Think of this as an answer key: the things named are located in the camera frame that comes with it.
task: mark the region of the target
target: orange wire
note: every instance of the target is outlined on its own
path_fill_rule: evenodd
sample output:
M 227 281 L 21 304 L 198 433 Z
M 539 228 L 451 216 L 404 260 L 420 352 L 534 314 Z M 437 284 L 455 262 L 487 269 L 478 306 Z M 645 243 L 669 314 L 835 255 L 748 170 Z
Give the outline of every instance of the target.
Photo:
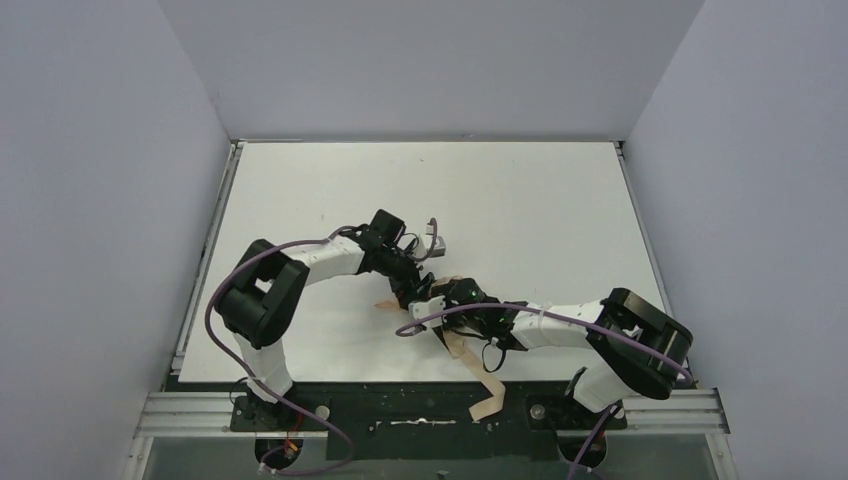
M 291 438 L 289 437 L 289 435 L 291 435 L 293 432 L 296 432 L 296 431 L 297 431 L 297 429 L 298 429 L 298 428 L 300 428 L 300 424 L 301 424 L 302 422 L 303 422 L 303 414 L 302 414 L 302 413 L 298 413 L 298 414 L 297 414 L 297 421 L 296 421 L 296 422 L 295 422 L 295 424 L 294 424 L 294 428 L 292 428 L 291 430 L 289 430 L 289 431 L 287 431 L 287 432 L 286 432 L 286 449 L 289 449 L 289 448 L 291 448 L 291 447 L 292 447 L 292 445 L 294 445 L 294 444 L 292 443 Z

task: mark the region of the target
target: beige fabric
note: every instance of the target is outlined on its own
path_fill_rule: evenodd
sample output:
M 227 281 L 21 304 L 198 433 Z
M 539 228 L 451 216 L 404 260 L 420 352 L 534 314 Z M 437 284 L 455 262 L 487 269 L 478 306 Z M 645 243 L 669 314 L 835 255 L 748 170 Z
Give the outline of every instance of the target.
M 487 390 L 492 394 L 490 398 L 483 400 L 482 402 L 476 403 L 468 409 L 469 413 L 471 413 L 471 418 L 478 422 L 482 418 L 486 418 L 489 415 L 498 413 L 503 409 L 503 399 L 506 394 L 506 387 L 498 377 L 494 374 L 487 373 L 483 369 L 483 362 L 480 360 L 477 355 L 471 353 L 471 350 L 468 350 L 465 347 L 465 339 L 453 332 L 445 331 L 444 332 L 445 344 L 448 346 L 448 351 L 451 354 L 451 357 L 454 359 L 460 359 L 462 363 L 465 364 L 468 371 L 474 375 L 477 380 L 486 387 Z
M 396 298 L 392 298 L 391 300 L 383 300 L 381 302 L 377 302 L 377 303 L 374 304 L 374 306 L 381 309 L 381 310 L 397 310 L 399 312 L 403 311 L 403 309 L 400 308 L 400 305 L 397 303 Z
M 438 287 L 439 285 L 444 285 L 444 284 L 450 282 L 451 280 L 462 280 L 463 278 L 465 278 L 465 277 L 463 277 L 462 275 L 454 275 L 452 277 L 442 277 L 442 278 L 436 280 L 435 282 L 433 282 L 433 285 L 430 288 Z

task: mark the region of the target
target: metal frame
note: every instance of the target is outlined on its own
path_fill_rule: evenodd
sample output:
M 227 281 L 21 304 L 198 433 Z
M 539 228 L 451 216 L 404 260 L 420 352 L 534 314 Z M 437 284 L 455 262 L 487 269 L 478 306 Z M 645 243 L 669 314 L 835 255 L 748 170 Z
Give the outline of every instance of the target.
M 483 135 L 447 135 L 413 138 L 292 138 L 292 139 L 256 139 L 250 143 L 300 143 L 300 142 L 493 142 L 493 141 L 533 141 L 533 142 L 562 142 L 574 139 L 542 136 L 542 137 L 502 137 Z M 231 149 L 227 166 L 221 182 L 217 203 L 204 244 L 204 250 L 198 265 L 197 279 L 189 299 L 177 343 L 176 353 L 172 362 L 171 374 L 179 374 L 185 349 L 188 343 L 194 316 L 200 301 L 200 292 L 206 280 L 209 262 L 214 253 L 215 243 L 221 222 L 226 210 L 227 201 L 232 189 L 241 153 L 248 140 L 239 140 Z M 621 166 L 624 182 L 630 195 L 631 204 L 645 242 L 654 277 L 660 291 L 660 296 L 666 312 L 673 315 L 671 304 L 665 291 L 665 285 L 660 274 L 654 251 L 645 230 L 638 203 L 636 201 L 631 181 L 628 176 L 626 161 L 621 142 L 612 142 Z M 628 428 L 625 430 L 609 431 L 608 435 L 704 435 L 707 440 L 710 455 L 719 480 L 738 480 L 733 458 L 727 443 L 730 429 L 724 408 L 721 404 L 718 390 L 696 389 L 676 390 L 671 398 L 665 401 L 650 400 L 644 397 L 624 399 L 627 411 Z M 256 437 L 277 438 L 285 436 L 279 433 L 250 433 L 231 432 L 229 430 L 232 404 L 228 394 L 216 392 L 197 393 L 151 393 L 145 402 L 141 413 L 136 434 L 129 452 L 124 480 L 141 479 L 147 465 L 153 439 L 156 437 Z M 583 435 L 587 432 L 559 432 L 561 436 Z M 326 432 L 297 432 L 292 436 L 300 438 L 325 438 Z
M 206 234 L 206 241 L 203 243 L 203 253 L 200 256 L 200 264 L 197 267 L 197 277 L 194 282 L 194 288 L 191 290 L 185 317 L 183 318 L 180 337 L 177 340 L 177 351 L 172 364 L 172 368 L 177 371 L 182 367 L 182 359 L 185 357 L 188 337 L 191 333 L 198 304 L 200 303 L 200 292 L 203 291 L 203 286 L 206 283 L 206 275 L 209 272 L 209 262 L 212 259 L 212 254 L 215 253 L 218 232 L 221 230 L 221 221 L 227 209 L 227 201 L 230 198 L 230 191 L 233 188 L 233 180 L 236 176 L 236 170 L 238 169 L 239 160 L 241 160 L 241 152 L 244 145 L 244 142 L 239 142 L 230 149 L 230 156 L 227 158 L 226 167 L 224 167 L 224 176 L 221 179 L 221 187 L 218 190 L 218 198 L 215 201 L 215 210 L 212 213 L 212 223 L 209 225 L 209 232 Z
M 675 390 L 668 400 L 628 397 L 623 400 L 628 427 L 607 435 L 708 435 L 728 433 L 718 390 Z M 233 405 L 226 392 L 151 393 L 144 404 L 136 438 L 251 437 L 279 438 L 286 432 L 233 432 Z M 586 436 L 588 431 L 559 432 Z M 324 438 L 327 432 L 295 432 L 299 438 Z

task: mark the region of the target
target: cable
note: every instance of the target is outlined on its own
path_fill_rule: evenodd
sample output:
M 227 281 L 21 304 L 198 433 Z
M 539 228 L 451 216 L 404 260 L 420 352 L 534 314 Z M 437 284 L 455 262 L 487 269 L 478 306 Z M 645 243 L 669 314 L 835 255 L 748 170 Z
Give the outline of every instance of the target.
M 668 365 L 673 370 L 675 370 L 677 373 L 683 375 L 683 378 L 686 380 L 687 384 L 691 384 L 691 383 L 694 382 L 692 375 L 685 368 L 683 368 L 682 365 L 675 362 L 674 360 L 672 360 L 668 356 L 666 356 L 666 355 L 664 355 L 664 354 L 662 354 L 662 353 L 660 353 L 656 350 L 653 350 L 650 347 L 646 347 L 645 345 L 642 345 L 641 343 L 633 340 L 632 338 L 630 338 L 626 335 L 622 335 L 618 332 L 613 332 L 612 330 L 606 329 L 604 327 L 600 327 L 598 325 L 595 325 L 594 323 L 584 322 L 583 320 L 577 320 L 576 318 L 566 317 L 564 315 L 549 312 L 547 310 L 543 311 L 543 310 L 539 310 L 538 308 L 525 307 L 525 306 L 522 306 L 522 305 L 515 305 L 515 304 L 512 304 L 512 303 L 473 303 L 473 304 L 470 304 L 470 305 L 460 305 L 458 307 L 448 308 L 446 310 L 442 310 L 441 312 L 437 312 L 437 313 L 434 313 L 432 315 L 427 315 L 426 317 L 419 318 L 418 320 L 415 320 L 414 322 L 407 323 L 406 325 L 395 330 L 395 335 L 397 335 L 399 337 L 411 337 L 411 336 L 414 336 L 414 335 L 418 335 L 419 333 L 421 333 L 423 331 L 423 328 L 421 328 L 423 326 L 423 324 L 429 322 L 430 320 L 433 320 L 433 319 L 436 319 L 436 318 L 439 318 L 439 317 L 443 317 L 445 315 L 450 315 L 450 314 L 453 314 L 453 313 L 464 312 L 465 310 L 477 310 L 477 309 L 480 309 L 480 308 L 500 308 L 500 309 L 508 309 L 508 310 L 518 310 L 519 312 L 530 312 L 530 313 L 535 313 L 536 315 L 544 315 L 546 317 L 550 317 L 550 318 L 553 318 L 554 320 L 559 320 L 561 322 L 567 322 L 567 323 L 573 323 L 575 325 L 579 325 L 579 326 L 581 326 L 581 327 L 583 327 L 587 330 L 592 330 L 592 331 L 598 332 L 602 335 L 606 335 L 607 337 L 614 338 L 614 339 L 624 343 L 627 346 L 633 347 L 633 348 L 635 348 L 636 350 L 639 350 L 642 353 L 646 353 L 646 354 L 656 358 L 657 360 L 661 361 L 663 363 L 663 365 Z
M 598 434 L 595 436 L 595 438 L 592 439 L 592 442 L 594 442 L 595 440 L 598 440 L 599 438 L 604 436 L 604 432 L 606 431 L 607 423 L 609 423 L 610 420 L 613 419 L 613 417 L 618 415 L 618 412 L 620 412 L 622 408 L 624 408 L 624 407 L 622 407 L 621 405 L 615 405 L 615 404 L 610 405 L 610 416 L 607 417 L 607 419 L 604 420 L 604 422 L 601 424 L 601 429 L 598 431 Z
M 409 232 L 409 233 L 404 233 L 403 235 L 401 235 L 400 239 L 398 239 L 398 242 L 403 240 L 403 237 L 405 237 L 407 235 L 412 235 L 413 238 L 412 238 L 411 242 L 409 242 L 405 247 L 403 247 L 403 251 L 404 252 L 412 252 L 412 251 L 415 250 L 415 248 L 418 247 L 418 244 L 421 242 L 421 238 L 418 237 L 417 233 Z
M 230 393 L 228 393 L 228 394 L 227 394 L 227 397 L 229 397 L 229 399 L 230 399 L 230 403 L 232 403 L 233 405 L 235 405 L 235 404 L 236 404 L 235 400 L 233 400 L 233 392 L 236 390 L 236 387 L 237 387 L 237 386 L 238 386 L 241 382 L 244 382 L 244 381 L 247 381 L 247 380 L 248 380 L 248 378 L 247 378 L 247 377 L 241 377 L 241 378 L 239 378 L 238 380 L 236 380 L 235 382 L 233 382 L 233 384 L 232 384 L 232 385 L 230 385 Z
M 297 446 L 294 445 L 294 443 L 292 443 L 292 441 L 291 441 L 291 434 L 296 433 L 297 430 L 300 428 L 300 425 L 302 423 L 303 423 L 303 415 L 298 413 L 297 414 L 297 421 L 294 423 L 294 427 L 291 430 L 286 432 L 286 443 L 285 443 L 286 448 L 292 448 L 293 447 L 294 450 L 297 451 Z
M 215 293 L 213 293 L 212 298 L 209 299 L 209 304 L 206 305 L 206 311 L 203 315 L 203 325 L 204 325 L 204 327 L 206 327 L 206 334 L 209 335 L 209 338 L 212 340 L 212 343 L 217 345 L 218 348 L 223 350 L 224 353 L 226 353 L 230 358 L 235 360 L 235 362 L 238 363 L 239 366 L 241 366 L 242 369 L 244 369 L 244 371 L 247 373 L 247 376 L 250 379 L 253 380 L 253 382 L 256 384 L 257 387 L 259 387 L 262 391 L 264 391 L 268 395 L 274 397 L 278 402 L 282 403 L 286 407 L 302 414 L 306 418 L 310 418 L 310 419 L 320 423 L 321 425 L 327 427 L 327 429 L 329 431 L 338 435 L 342 440 L 344 440 L 344 442 L 348 445 L 348 447 L 350 447 L 350 451 L 348 452 L 347 456 L 345 458 L 343 458 L 342 460 L 339 460 L 336 463 L 333 463 L 333 464 L 330 464 L 330 465 L 327 465 L 327 466 L 324 466 L 324 467 L 318 467 L 318 468 L 313 468 L 313 469 L 309 469 L 309 470 L 301 470 L 301 471 L 298 471 L 298 472 L 286 472 L 284 470 L 276 472 L 276 473 L 278 473 L 278 474 L 280 474 L 284 477 L 303 477 L 303 476 L 308 476 L 308 475 L 317 475 L 319 473 L 328 472 L 330 470 L 334 470 L 334 469 L 339 468 L 341 466 L 347 465 L 348 463 L 350 463 L 353 460 L 353 454 L 354 454 L 353 440 L 351 440 L 350 437 L 348 437 L 337 426 L 333 425 L 332 423 L 328 422 L 327 420 L 324 420 L 323 418 L 319 417 L 318 415 L 315 415 L 314 413 L 310 412 L 309 410 L 306 410 L 305 408 L 302 408 L 299 405 L 296 405 L 295 403 L 286 399 L 282 395 L 273 391 L 268 385 L 265 384 L 265 382 L 257 379 L 256 374 L 253 372 L 253 369 L 250 368 L 250 365 L 248 365 L 247 362 L 242 360 L 242 358 L 239 357 L 237 353 L 232 351 L 232 349 L 230 349 L 230 347 L 226 346 L 224 344 L 224 342 L 222 342 L 221 339 L 218 338 L 217 335 L 215 335 L 215 332 L 212 330 L 212 309 L 215 307 L 215 305 L 218 304 L 218 302 L 221 301 L 221 297 L 224 296 L 224 292 L 227 290 L 227 288 L 229 288 L 230 284 L 232 284 L 235 277 L 237 277 L 239 274 L 241 274 L 243 271 L 245 271 L 251 265 L 259 262 L 263 258 L 266 258 L 266 257 L 268 257 L 268 256 L 270 256 L 274 253 L 280 252 L 282 250 L 285 250 L 285 249 L 291 248 L 291 247 L 300 247 L 300 246 L 304 246 L 304 245 L 324 245 L 327 242 L 329 242 L 330 240 L 332 240 L 333 238 L 335 238 L 339 233 L 341 233 L 345 230 L 350 230 L 350 229 L 354 229 L 354 228 L 356 228 L 356 227 L 351 227 L 351 226 L 339 227 L 333 233 L 331 233 L 330 236 L 328 236 L 327 238 L 322 239 L 322 240 L 299 240 L 299 241 L 295 241 L 295 242 L 284 243 L 282 245 L 276 245 L 276 246 L 271 247 L 268 250 L 265 250 L 264 252 L 256 255 L 255 257 L 248 259 L 246 262 L 242 263 L 241 265 L 236 267 L 232 272 L 230 272 L 230 274 L 227 275 L 226 278 L 224 278 L 224 280 L 221 282 L 221 284 L 218 286 L 218 288 L 215 289 Z M 263 468 L 263 466 L 265 465 L 265 460 L 267 460 L 267 458 L 269 456 L 278 453 L 281 448 L 285 448 L 285 445 L 283 447 L 280 447 L 280 448 L 275 448 L 273 450 L 269 450 L 267 453 L 265 453 L 265 455 L 263 455 L 262 458 L 259 460 L 260 469 Z
M 483 362 L 483 370 L 486 373 L 495 373 L 503 367 L 503 362 L 506 360 L 506 350 L 501 350 L 501 361 L 498 362 L 498 366 L 495 367 L 494 370 L 489 370 L 489 367 L 486 366 L 486 347 L 492 344 L 492 341 L 489 340 L 489 343 L 483 345 L 483 351 L 480 352 L 480 358 Z
M 621 407 L 616 405 L 615 412 L 613 412 L 612 409 L 613 405 L 607 407 L 606 410 L 604 410 L 604 414 L 601 415 L 601 418 L 598 419 L 598 423 L 595 424 L 595 428 L 593 428 L 592 431 L 589 432 L 589 436 L 586 437 L 586 441 L 583 442 L 583 445 L 580 446 L 580 451 L 577 452 L 577 456 L 574 457 L 574 460 L 571 461 L 571 467 L 568 468 L 568 476 L 565 477 L 565 480 L 571 480 L 571 478 L 574 477 L 574 474 L 577 472 L 578 465 L 581 467 L 583 466 L 580 465 L 580 459 L 583 458 L 583 455 L 586 453 L 586 450 L 589 450 L 589 446 L 592 445 L 592 442 L 595 441 L 595 437 L 598 436 L 598 432 L 601 431 L 601 427 L 603 427 L 604 424 L 607 423 L 607 419 L 609 419 L 610 415 L 615 415 L 616 413 L 618 413 L 618 411 L 621 410 Z
M 445 317 L 442 317 L 442 330 L 449 331 L 451 333 L 455 333 L 455 334 L 459 335 L 460 337 L 476 338 L 478 340 L 483 340 L 484 342 L 491 342 L 492 341 L 490 338 L 486 338 L 483 335 L 480 335 L 479 333 L 462 332 L 462 331 L 459 331 L 459 330 L 452 330 L 452 329 L 448 328 L 447 326 L 445 326 Z
M 554 435 L 554 438 L 556 439 L 557 443 L 559 443 L 559 434 L 557 433 L 556 425 L 554 424 L 554 421 L 553 421 L 553 419 L 551 419 L 550 416 L 547 417 L 547 423 L 548 423 L 548 427 L 550 427 L 550 429 L 551 429 L 551 433 Z M 567 463 L 569 466 L 573 464 L 573 462 L 571 460 L 567 459 L 567 458 L 563 458 L 563 460 L 565 460 L 565 463 Z M 582 469 L 586 470 L 586 473 L 588 473 L 589 475 L 593 475 L 598 480 L 607 480 L 606 475 L 599 472 L 598 469 L 596 469 L 596 468 L 587 467 L 586 465 L 580 465 L 580 464 L 577 464 L 577 468 L 582 468 Z
M 435 217 L 430 218 L 430 222 L 428 223 L 428 225 L 433 226 L 433 238 L 430 240 L 430 249 L 427 250 L 427 253 L 425 253 L 424 256 L 421 258 L 412 257 L 413 260 L 419 263 L 423 262 L 424 260 L 427 260 L 428 258 L 430 258 L 431 255 L 433 255 L 433 252 L 436 250 L 436 241 L 439 238 L 439 223 L 436 222 Z

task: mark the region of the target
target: cable tie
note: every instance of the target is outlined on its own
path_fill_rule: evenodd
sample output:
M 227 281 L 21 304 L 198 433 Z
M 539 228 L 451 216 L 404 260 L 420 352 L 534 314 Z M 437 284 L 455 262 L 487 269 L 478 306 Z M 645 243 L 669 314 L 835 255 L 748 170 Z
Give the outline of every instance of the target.
M 539 327 L 542 326 L 542 320 L 545 318 L 545 313 L 553 307 L 554 304 L 551 302 L 545 302 L 542 305 L 542 308 L 539 309 Z

